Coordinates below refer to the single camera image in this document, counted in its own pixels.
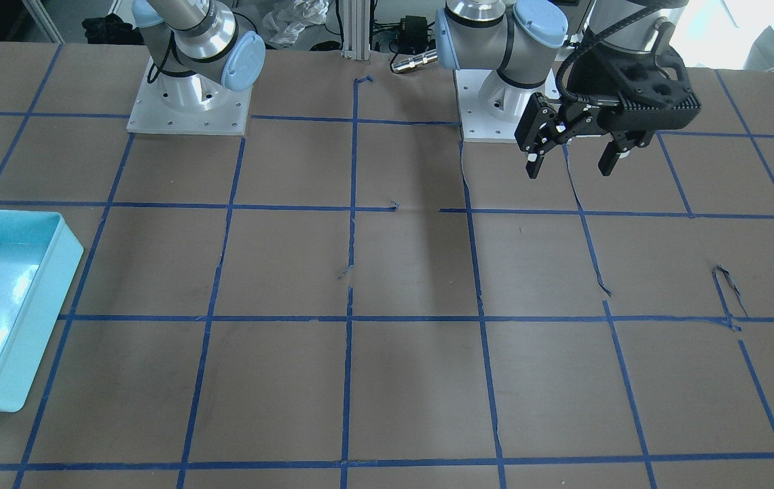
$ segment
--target white mounting plate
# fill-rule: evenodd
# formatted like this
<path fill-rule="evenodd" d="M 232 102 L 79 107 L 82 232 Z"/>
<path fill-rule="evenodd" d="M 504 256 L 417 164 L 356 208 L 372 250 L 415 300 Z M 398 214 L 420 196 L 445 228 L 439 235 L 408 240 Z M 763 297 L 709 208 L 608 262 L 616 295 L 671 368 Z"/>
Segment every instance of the white mounting plate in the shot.
<path fill-rule="evenodd" d="M 456 98 L 459 102 L 459 117 L 462 120 L 462 140 L 472 143 L 516 143 L 514 130 L 520 122 L 506 122 L 492 117 L 484 111 L 477 94 L 490 69 L 461 69 L 456 74 Z M 553 72 L 547 75 L 545 96 L 558 98 Z"/>
<path fill-rule="evenodd" d="M 127 131 L 141 134 L 200 134 L 206 136 L 244 136 L 248 121 L 251 89 L 227 90 L 222 105 L 204 112 L 180 112 L 170 108 L 162 97 L 160 84 L 148 84 L 143 75 L 139 92 L 130 111 Z"/>

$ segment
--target gray floor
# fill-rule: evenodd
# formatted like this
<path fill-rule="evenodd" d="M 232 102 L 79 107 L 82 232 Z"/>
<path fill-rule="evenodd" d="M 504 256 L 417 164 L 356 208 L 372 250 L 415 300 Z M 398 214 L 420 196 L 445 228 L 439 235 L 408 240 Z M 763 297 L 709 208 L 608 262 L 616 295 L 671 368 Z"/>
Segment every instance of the gray floor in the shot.
<path fill-rule="evenodd" d="M 774 488 L 774 74 L 530 181 L 448 71 L 270 52 L 246 139 L 132 136 L 146 58 L 0 44 L 0 208 L 86 248 L 0 487 Z"/>

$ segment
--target blue plastic container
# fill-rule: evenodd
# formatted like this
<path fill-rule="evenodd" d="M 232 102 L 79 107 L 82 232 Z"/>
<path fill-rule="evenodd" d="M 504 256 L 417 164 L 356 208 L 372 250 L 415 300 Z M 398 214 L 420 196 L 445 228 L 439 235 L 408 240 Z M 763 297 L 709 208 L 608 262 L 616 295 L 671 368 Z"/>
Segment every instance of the blue plastic container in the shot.
<path fill-rule="evenodd" d="M 0 411 L 24 405 L 82 251 L 61 214 L 0 211 Z"/>

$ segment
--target metal connector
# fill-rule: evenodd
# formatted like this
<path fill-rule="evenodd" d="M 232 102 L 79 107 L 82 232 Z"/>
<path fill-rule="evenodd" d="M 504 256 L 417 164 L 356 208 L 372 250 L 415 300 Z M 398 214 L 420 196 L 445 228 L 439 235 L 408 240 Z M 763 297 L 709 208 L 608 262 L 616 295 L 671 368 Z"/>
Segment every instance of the metal connector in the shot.
<path fill-rule="evenodd" d="M 411 58 L 403 59 L 399 62 L 394 62 L 390 65 L 390 69 L 394 73 L 400 74 L 411 71 L 418 66 L 428 65 L 430 62 L 439 61 L 439 53 L 436 50 L 428 50 L 427 52 L 412 56 Z"/>

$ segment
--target plastic bag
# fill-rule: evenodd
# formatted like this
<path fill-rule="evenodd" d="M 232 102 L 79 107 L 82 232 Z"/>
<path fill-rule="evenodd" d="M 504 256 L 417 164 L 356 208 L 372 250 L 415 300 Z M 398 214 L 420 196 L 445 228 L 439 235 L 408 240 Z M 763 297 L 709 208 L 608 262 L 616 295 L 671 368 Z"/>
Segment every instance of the plastic bag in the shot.
<path fill-rule="evenodd" d="M 285 0 L 263 17 L 263 25 L 276 31 L 270 43 L 293 46 L 306 27 L 327 21 L 330 0 Z"/>

